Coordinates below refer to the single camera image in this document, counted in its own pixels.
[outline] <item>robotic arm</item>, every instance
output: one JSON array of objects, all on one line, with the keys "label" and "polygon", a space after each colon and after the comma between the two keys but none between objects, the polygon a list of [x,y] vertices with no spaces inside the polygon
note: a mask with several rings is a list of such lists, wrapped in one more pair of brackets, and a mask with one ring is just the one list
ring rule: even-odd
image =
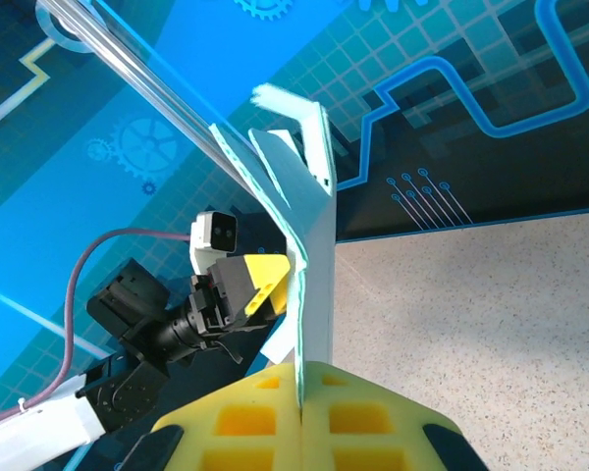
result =
[{"label": "robotic arm", "polygon": [[195,275],[190,295],[168,307],[170,293],[136,261],[111,274],[87,312],[121,351],[61,385],[48,399],[0,422],[0,471],[35,469],[150,412],[169,379],[169,363],[219,349],[241,362],[227,335],[262,329],[285,311],[285,255],[227,257],[237,222],[201,213],[191,228]]}]

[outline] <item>white cardboard piece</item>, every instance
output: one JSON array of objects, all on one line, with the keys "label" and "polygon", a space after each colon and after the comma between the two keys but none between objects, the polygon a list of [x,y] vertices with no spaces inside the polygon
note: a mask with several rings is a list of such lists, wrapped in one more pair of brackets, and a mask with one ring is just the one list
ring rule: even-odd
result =
[{"label": "white cardboard piece", "polygon": [[304,164],[288,131],[250,130],[257,155],[224,128],[210,130],[242,179],[286,237],[291,272],[286,319],[262,348],[280,363],[294,347],[299,406],[306,361],[332,361],[336,170],[327,114],[309,101],[271,84],[254,90],[252,102],[297,120]]}]

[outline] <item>speckled countertop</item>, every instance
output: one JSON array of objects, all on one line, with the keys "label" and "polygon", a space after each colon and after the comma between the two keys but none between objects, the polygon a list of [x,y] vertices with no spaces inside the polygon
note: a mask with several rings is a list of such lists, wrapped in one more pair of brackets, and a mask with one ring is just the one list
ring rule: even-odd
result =
[{"label": "speckled countertop", "polygon": [[589,469],[589,215],[342,244],[336,274],[337,366],[491,469]]}]

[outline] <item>gear graphic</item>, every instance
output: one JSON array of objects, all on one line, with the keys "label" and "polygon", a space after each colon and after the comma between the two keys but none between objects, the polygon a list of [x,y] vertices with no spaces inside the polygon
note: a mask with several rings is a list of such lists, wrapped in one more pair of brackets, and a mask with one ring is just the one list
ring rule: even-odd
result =
[{"label": "gear graphic", "polygon": [[150,196],[151,194],[155,194],[155,191],[157,191],[157,186],[153,182],[146,182],[141,186],[141,190],[144,194]]},{"label": "gear graphic", "polygon": [[175,132],[157,118],[124,119],[112,135],[118,163],[147,182],[161,178],[177,157]]},{"label": "gear graphic", "polygon": [[234,0],[252,17],[260,20],[279,19],[293,5],[293,0]]},{"label": "gear graphic", "polygon": [[107,162],[113,151],[109,142],[104,139],[94,138],[85,144],[85,154],[96,162]]}]

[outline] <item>wire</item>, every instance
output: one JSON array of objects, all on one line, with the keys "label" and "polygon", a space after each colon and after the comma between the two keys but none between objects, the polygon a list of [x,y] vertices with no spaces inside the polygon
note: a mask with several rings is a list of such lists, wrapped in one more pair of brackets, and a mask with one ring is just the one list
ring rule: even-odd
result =
[{"label": "wire", "polygon": [[115,236],[125,236],[125,235],[135,235],[135,236],[151,236],[157,238],[167,238],[171,240],[189,240],[189,234],[176,234],[176,233],[166,233],[162,231],[152,231],[149,229],[117,229],[115,231],[110,231],[106,234],[101,235],[97,238],[94,242],[92,242],[86,249],[85,252],[79,257],[75,268],[72,270],[72,274],[70,275],[70,279],[68,280],[68,288],[66,290],[66,301],[64,304],[64,323],[65,323],[65,331],[66,331],[66,346],[65,352],[63,357],[63,363],[61,364],[61,369],[59,373],[57,373],[57,377],[46,387],[45,390],[42,392],[34,395],[29,400],[24,401],[20,405],[7,409],[3,412],[0,412],[0,422],[4,419],[12,417],[16,414],[22,413],[22,411],[26,411],[26,409],[30,409],[31,407],[36,406],[37,404],[43,402],[48,397],[54,393],[57,388],[59,388],[63,382],[68,377],[70,373],[70,367],[72,366],[72,356],[74,352],[75,346],[75,326],[74,326],[74,307],[75,307],[75,291],[77,290],[77,281],[79,280],[80,271],[82,270],[83,265],[91,255],[91,253],[104,241],[115,237]]}]

